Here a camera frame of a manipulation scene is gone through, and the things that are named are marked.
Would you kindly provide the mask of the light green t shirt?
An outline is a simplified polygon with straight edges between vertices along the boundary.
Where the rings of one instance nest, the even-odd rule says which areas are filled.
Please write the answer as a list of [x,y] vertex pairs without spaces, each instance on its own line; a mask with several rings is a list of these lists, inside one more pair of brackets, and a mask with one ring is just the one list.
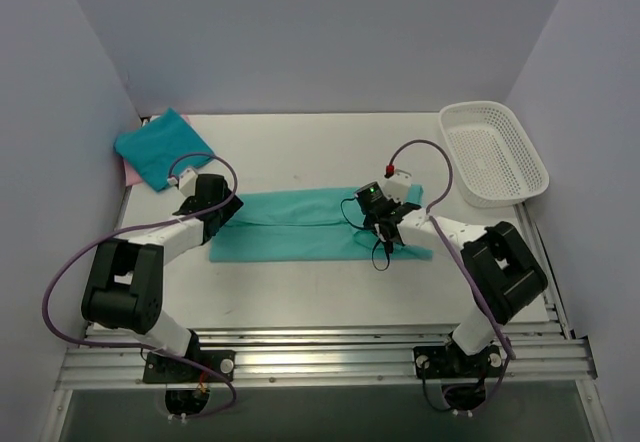
[[385,260],[354,187],[246,193],[243,207],[213,237],[212,263]]

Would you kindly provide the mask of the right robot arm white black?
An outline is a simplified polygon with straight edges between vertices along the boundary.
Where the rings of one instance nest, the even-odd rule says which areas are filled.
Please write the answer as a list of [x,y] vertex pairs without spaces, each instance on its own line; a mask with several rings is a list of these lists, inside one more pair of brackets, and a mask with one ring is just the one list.
[[469,373],[480,352],[497,339],[509,358],[516,357],[503,328],[548,288],[547,276],[516,227],[505,221],[472,225],[403,201],[408,189],[389,196],[372,182],[355,192],[364,215],[363,228],[373,233],[389,257],[397,247],[442,248],[468,283],[474,308],[452,332],[444,362],[455,374]]

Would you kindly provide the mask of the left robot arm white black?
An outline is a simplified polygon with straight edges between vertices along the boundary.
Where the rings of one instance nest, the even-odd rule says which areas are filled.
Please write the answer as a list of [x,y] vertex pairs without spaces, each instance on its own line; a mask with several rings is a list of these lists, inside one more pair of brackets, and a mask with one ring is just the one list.
[[184,201],[170,225],[98,245],[81,313],[89,322],[126,329],[141,344],[169,353],[166,370],[190,381],[201,371],[200,343],[195,332],[163,310],[164,267],[209,242],[243,202],[222,175],[188,169],[179,176],[178,189]]

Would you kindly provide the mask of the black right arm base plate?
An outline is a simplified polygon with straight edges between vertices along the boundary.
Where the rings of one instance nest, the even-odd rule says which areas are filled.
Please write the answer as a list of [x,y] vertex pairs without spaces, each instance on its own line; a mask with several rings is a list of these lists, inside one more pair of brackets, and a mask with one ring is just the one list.
[[497,377],[503,368],[500,350],[489,345],[474,355],[467,355],[455,343],[415,346],[412,349],[417,378],[481,379]]

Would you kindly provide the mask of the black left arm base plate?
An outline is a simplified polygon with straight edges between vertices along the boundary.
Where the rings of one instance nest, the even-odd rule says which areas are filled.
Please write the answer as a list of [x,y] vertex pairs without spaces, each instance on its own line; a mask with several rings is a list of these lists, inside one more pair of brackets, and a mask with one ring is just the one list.
[[[198,363],[232,381],[235,355],[232,350],[205,350]],[[145,384],[218,383],[202,369],[151,352],[146,355],[142,381]]]

